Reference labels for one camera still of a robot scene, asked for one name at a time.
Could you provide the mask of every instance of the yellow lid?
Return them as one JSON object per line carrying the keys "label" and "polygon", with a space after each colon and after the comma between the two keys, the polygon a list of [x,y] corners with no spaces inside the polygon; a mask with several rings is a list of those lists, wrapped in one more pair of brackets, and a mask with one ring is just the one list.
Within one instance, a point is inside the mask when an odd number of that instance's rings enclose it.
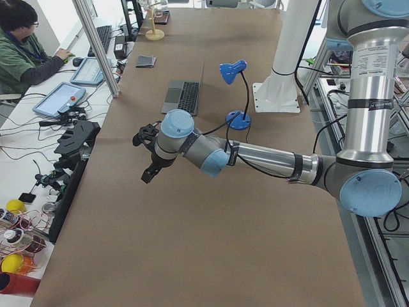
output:
{"label": "yellow lid", "polygon": [[3,272],[17,273],[22,264],[23,255],[21,254],[7,255],[1,262],[1,270]]}
{"label": "yellow lid", "polygon": [[6,209],[10,212],[19,214],[26,211],[26,206],[21,200],[10,200],[6,205]]}

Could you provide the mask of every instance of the power adapter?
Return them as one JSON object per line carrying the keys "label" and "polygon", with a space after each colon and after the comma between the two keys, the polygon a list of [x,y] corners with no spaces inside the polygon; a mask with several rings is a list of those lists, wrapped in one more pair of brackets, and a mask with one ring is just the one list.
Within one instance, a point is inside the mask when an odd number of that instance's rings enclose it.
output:
{"label": "power adapter", "polygon": [[127,43],[124,35],[115,36],[114,54],[116,59],[127,57]]}

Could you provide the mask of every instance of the black keyboard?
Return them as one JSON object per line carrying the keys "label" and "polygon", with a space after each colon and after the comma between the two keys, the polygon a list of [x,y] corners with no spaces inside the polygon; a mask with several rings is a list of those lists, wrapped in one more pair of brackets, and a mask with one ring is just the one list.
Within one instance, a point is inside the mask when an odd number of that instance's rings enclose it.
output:
{"label": "black keyboard", "polygon": [[[102,46],[104,47],[105,53],[108,52],[109,42],[111,41],[111,26],[102,26],[97,27],[96,31],[98,32],[98,36],[100,37]],[[95,53],[92,51],[92,47],[89,48],[88,56],[95,56]]]}
{"label": "black keyboard", "polygon": [[185,82],[180,96],[178,109],[193,113],[196,108],[197,94],[199,93],[199,83]]}

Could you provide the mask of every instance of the lamp base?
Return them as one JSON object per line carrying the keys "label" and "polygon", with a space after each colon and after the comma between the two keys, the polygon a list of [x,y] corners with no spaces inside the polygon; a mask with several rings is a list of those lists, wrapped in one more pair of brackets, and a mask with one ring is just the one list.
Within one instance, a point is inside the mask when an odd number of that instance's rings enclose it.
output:
{"label": "lamp base", "polygon": [[237,115],[236,118],[229,124],[229,126],[235,130],[244,130],[248,128],[251,124],[251,118],[250,115],[246,114],[245,118],[243,119],[243,111],[231,111],[226,115],[226,122],[232,119],[237,113],[240,113],[240,115]]}
{"label": "lamp base", "polygon": [[148,40],[161,40],[163,37],[165,37],[165,33],[159,29],[155,29],[155,32],[153,32],[153,30],[149,30],[145,33],[145,37]]}

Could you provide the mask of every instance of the lanyard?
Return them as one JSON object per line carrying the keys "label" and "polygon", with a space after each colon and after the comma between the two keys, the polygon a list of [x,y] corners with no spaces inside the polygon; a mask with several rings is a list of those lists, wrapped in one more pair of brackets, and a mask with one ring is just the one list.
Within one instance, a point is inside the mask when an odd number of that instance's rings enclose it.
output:
{"label": "lanyard", "polygon": [[44,63],[44,59],[40,56],[40,53],[38,52],[37,48],[33,45],[32,42],[29,41],[29,44],[32,46],[32,48],[36,51],[36,53],[32,53],[30,50],[27,50],[23,46],[21,46],[20,42],[12,35],[10,32],[6,32],[8,37],[10,37],[10,40],[21,50],[23,50],[25,53],[32,55],[34,58],[37,60],[41,61],[41,63]]}

